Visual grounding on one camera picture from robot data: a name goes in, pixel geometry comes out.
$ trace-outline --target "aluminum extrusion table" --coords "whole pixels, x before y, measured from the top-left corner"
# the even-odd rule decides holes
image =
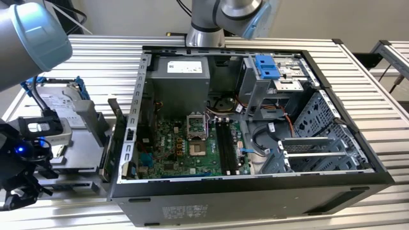
[[[130,111],[142,46],[183,46],[184,38],[72,35],[72,58],[46,73],[48,78],[86,81],[96,110],[114,118],[107,99],[116,97]],[[305,49],[332,84],[353,121],[397,184],[331,216],[221,222],[162,229],[409,229],[409,114],[360,64],[344,44],[319,39],[227,38],[231,48]],[[40,115],[22,91],[3,119]],[[135,229],[116,203],[104,197],[40,200],[35,205],[0,213],[0,223],[14,229],[111,227]]]

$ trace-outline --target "label sticker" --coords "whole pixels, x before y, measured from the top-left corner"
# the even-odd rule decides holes
[[[239,105],[237,105],[237,107],[236,107],[236,112],[237,112],[237,113],[240,113],[240,112],[241,112],[241,110],[243,110],[243,105],[241,105],[241,104],[239,104]]]
[[[209,205],[188,205],[163,207],[166,219],[204,218]]]
[[[82,116],[75,112],[75,105],[71,98],[66,95],[42,94],[46,104],[55,109],[59,117],[68,120],[72,128],[86,128]]]
[[[170,61],[168,73],[203,73],[200,61]]]
[[[268,124],[268,129],[269,129],[269,132],[271,132],[271,133],[276,132],[275,122],[271,122],[271,123]]]

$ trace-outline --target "green circuit board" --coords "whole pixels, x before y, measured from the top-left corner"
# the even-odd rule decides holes
[[[237,142],[243,141],[239,123],[231,124],[231,130],[235,137],[233,146],[237,149]],[[200,148],[196,143],[200,142],[203,150],[199,155],[191,155],[191,148]],[[187,123],[185,121],[160,120],[156,132],[156,149],[151,149],[152,164],[144,166],[139,176],[142,179],[159,179],[175,177],[203,177],[221,176],[220,169],[220,153],[217,145],[217,136],[215,123],[209,123],[209,136],[205,141],[187,139]],[[240,174],[249,174],[249,164],[247,156],[241,156],[244,164],[239,168]]]

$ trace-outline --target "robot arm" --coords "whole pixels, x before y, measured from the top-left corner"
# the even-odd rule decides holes
[[[12,5],[0,10],[0,92],[27,79],[51,71],[72,56],[67,34],[48,11],[38,3]],[[32,133],[28,124],[47,124],[50,129]],[[0,189],[6,201],[0,211],[36,203],[42,193],[52,195],[34,176],[48,179],[59,175],[51,170],[51,143],[44,136],[63,133],[55,111],[43,110],[40,118],[0,120]]]
[[[223,29],[252,40],[268,21],[265,0],[192,0],[187,46],[224,47]]]

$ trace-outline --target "chip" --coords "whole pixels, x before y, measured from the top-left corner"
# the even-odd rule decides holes
[[[174,164],[164,164],[164,170],[174,170],[175,165]]]

